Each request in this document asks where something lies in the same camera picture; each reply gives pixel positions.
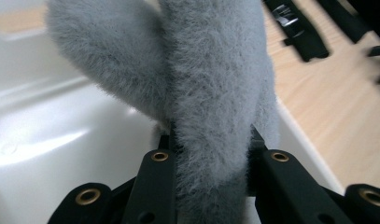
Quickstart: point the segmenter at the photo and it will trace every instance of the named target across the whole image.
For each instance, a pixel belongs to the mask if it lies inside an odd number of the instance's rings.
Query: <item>gray faux fur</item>
[[[165,129],[176,123],[180,222],[241,223],[250,124],[269,148],[278,144],[260,1],[160,4],[49,0],[48,27],[100,87]]]

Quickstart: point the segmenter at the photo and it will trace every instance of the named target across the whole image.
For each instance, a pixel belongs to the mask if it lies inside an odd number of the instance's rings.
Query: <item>wooden table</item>
[[[374,32],[354,45],[316,1],[296,1],[324,37],[327,59],[303,63],[265,10],[268,50],[276,91],[344,187],[367,183],[380,188],[380,45]]]

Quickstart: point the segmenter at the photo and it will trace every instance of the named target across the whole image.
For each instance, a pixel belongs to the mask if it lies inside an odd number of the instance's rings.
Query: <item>screw hole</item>
[[[272,159],[276,161],[288,161],[289,157],[283,153],[275,152],[275,153],[272,153]]]
[[[320,214],[317,217],[318,217],[318,220],[320,220],[324,224],[334,224],[335,223],[334,218],[332,218],[331,216],[329,216],[327,214]]]
[[[164,152],[156,152],[152,155],[154,161],[166,161],[169,155]]]
[[[370,189],[360,189],[360,196],[367,201],[368,203],[372,203],[376,206],[380,206],[380,194],[370,190]]]
[[[96,202],[100,197],[99,189],[84,189],[76,197],[76,203],[79,205],[88,205]]]
[[[143,212],[139,216],[139,221],[141,223],[151,223],[155,219],[155,215],[150,212]]]

